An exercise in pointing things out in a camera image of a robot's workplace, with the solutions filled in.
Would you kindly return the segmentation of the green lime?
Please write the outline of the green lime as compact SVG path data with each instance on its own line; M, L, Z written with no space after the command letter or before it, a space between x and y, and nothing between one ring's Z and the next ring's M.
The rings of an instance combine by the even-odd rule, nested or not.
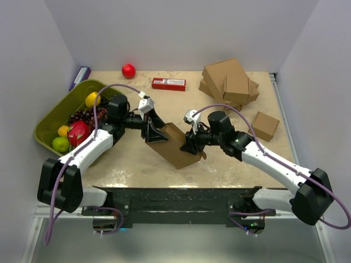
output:
M52 148L59 153L65 153L69 150L70 143L67 138L59 136L53 140Z

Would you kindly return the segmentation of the olive green plastic bin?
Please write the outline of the olive green plastic bin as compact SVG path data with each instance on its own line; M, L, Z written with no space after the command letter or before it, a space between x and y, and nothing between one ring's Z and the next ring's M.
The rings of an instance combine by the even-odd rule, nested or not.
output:
M58 129L67 125L69 117L77 110L86 109L85 99L92 92L99 92L106 84L88 79L76 85L72 91L63 97L44 117L40 120L33 131L35 140L56 156L63 154L52 148L52 142L58 135Z

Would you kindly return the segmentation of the red dragon fruit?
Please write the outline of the red dragon fruit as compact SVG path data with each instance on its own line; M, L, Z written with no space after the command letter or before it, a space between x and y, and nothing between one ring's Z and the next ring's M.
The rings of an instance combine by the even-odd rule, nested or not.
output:
M79 146L90 136L90 128L84 121L77 121L69 126L67 139L72 147Z

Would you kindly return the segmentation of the top small cardboard box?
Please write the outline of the top small cardboard box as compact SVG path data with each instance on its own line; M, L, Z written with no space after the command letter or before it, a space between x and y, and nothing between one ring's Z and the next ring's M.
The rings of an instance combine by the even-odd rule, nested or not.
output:
M259 96L258 86L248 77L226 76L223 99L239 105L256 101Z

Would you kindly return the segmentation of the large stacked cardboard box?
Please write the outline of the large stacked cardboard box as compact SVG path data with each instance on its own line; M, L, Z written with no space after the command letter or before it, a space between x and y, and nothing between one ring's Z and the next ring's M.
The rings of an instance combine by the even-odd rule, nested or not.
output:
M218 100L222 100L225 77L247 77L247 74L238 59L232 58L206 65L203 68L202 76L206 84L209 86L213 96Z

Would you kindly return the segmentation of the red rectangular carton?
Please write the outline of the red rectangular carton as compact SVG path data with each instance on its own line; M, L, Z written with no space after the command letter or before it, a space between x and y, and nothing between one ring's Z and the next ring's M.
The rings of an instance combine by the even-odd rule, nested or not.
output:
M153 78L151 86L153 89L158 90L184 92L186 90L186 80L174 78Z

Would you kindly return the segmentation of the dark purple grape bunch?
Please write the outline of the dark purple grape bunch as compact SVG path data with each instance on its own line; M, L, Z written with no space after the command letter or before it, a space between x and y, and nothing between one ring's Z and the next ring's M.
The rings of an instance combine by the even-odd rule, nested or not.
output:
M107 114L107 106L109 100L102 98L100 104L97 106L97 120L100 122L102 116ZM93 108L88 108L86 110L77 110L74 114L72 114L68 118L68 124L72 125L77 121L83 121L86 125L88 125L91 129L95 128L95 118Z

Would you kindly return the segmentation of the red apple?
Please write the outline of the red apple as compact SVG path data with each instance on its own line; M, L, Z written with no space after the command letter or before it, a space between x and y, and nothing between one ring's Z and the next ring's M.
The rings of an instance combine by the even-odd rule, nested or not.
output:
M121 68L122 75L126 79L132 79L135 77L136 69L132 64L124 64Z

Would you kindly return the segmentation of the purple flat box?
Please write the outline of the purple flat box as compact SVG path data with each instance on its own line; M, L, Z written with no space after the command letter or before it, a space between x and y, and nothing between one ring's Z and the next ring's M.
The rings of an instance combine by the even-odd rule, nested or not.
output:
M69 87L69 92L73 90L73 88L79 83L87 80L91 74L91 69L89 66L81 66L75 79Z

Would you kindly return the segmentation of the lone small cardboard box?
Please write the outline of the lone small cardboard box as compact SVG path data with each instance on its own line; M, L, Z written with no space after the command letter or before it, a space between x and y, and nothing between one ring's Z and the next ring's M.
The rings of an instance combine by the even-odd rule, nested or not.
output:
M251 123L251 127L258 138L269 142L273 138L279 123L278 119L258 111Z

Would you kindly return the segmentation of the small orange fruit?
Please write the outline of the small orange fruit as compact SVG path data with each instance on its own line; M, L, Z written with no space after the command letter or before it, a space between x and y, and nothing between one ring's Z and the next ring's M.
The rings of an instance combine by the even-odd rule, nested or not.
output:
M69 126L67 125L62 125L59 129L58 129L58 135L60 137L66 138L67 137L67 132L69 131Z

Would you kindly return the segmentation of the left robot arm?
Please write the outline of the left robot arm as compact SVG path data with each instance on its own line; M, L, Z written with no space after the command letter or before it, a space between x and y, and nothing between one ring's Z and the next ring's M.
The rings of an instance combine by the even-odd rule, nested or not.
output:
M37 199L72 213L78 207L94 207L101 215L112 212L114 205L107 192L97 187L83 187L82 175L105 151L112 148L126 129L138 129L145 142L166 141L160 131L165 123L156 114L154 101L144 96L138 113L130 111L125 95L115 95L102 116L98 130L70 153L59 159L47 159L42 166Z

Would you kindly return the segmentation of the yellow lemon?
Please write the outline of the yellow lemon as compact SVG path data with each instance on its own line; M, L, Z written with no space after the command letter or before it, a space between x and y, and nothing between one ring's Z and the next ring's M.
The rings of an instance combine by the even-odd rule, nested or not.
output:
M91 108L94 105L99 106L101 103L101 96L98 95L98 92L92 92L86 97L84 103L87 108Z

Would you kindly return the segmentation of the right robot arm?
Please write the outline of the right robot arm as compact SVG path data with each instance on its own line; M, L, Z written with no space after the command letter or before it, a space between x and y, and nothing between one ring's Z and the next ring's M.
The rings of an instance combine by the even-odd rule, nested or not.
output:
M327 173L296 165L262 146L250 134L235 130L223 111L207 117L209 126L201 122L196 110L188 110L184 122L191 125L181 151L196 155L205 146L219 146L240 162L250 164L284 185L283 190L259 188L238 207L239 214L257 215L262 210L292 212L307 225L315 225L332 204L331 184Z

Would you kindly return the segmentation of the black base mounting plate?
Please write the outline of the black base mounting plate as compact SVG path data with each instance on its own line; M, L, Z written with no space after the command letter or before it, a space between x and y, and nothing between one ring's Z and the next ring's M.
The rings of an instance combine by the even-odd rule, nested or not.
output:
M249 230L263 229L264 222L247 220L240 213L261 212L253 202L254 188L106 188L103 210L83 208L84 216L114 216L124 228L135 224L209 224Z

